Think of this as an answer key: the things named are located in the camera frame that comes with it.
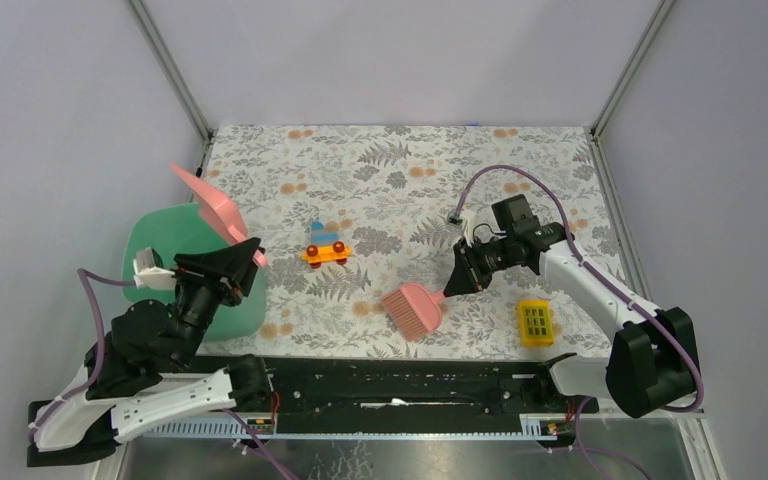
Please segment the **pink dustpan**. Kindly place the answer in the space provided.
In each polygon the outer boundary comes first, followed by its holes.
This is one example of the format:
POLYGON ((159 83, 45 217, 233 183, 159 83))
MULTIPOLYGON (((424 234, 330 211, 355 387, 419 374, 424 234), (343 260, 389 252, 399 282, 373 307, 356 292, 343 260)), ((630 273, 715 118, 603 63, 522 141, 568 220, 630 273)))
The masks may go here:
POLYGON ((227 194, 178 165, 169 168, 193 194, 200 218, 225 242, 223 250, 252 240, 237 204, 227 194))

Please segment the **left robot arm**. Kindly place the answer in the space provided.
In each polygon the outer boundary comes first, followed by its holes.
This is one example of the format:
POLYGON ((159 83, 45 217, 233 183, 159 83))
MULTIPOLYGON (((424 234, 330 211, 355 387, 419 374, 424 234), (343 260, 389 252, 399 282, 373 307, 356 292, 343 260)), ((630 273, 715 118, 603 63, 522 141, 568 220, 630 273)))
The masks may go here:
POLYGON ((188 372, 221 307, 249 296, 264 253, 258 238, 206 253, 182 254, 170 269, 174 297, 133 303, 108 326, 85 269, 97 341, 57 396, 28 407, 30 468, 73 466, 113 455, 154 428, 234 408, 274 408, 277 395, 262 358, 246 354, 188 384, 158 390, 165 375, 188 372))

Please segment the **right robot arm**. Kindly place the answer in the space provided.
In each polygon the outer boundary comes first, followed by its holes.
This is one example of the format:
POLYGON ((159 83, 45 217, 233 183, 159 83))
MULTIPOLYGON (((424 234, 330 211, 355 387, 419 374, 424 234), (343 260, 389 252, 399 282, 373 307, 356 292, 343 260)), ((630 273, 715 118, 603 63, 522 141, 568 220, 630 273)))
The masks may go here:
POLYGON ((493 204, 502 234, 461 237, 453 246, 448 297, 486 290, 494 274, 527 268, 569 296, 611 342, 607 357, 556 357, 533 386, 535 402, 557 412, 576 397, 610 398, 632 418, 676 412, 676 401, 703 397, 694 326, 678 307, 638 296, 577 247, 565 223, 541 224, 522 195, 493 204))

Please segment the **pink brush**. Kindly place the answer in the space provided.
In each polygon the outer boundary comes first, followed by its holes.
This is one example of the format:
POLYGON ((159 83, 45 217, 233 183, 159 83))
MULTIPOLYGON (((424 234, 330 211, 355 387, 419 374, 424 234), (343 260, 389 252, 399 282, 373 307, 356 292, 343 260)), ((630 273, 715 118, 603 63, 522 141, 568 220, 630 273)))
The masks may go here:
POLYGON ((443 290, 431 293, 418 283, 404 283, 384 295, 381 304, 405 340, 415 342, 435 332, 442 323, 443 290))

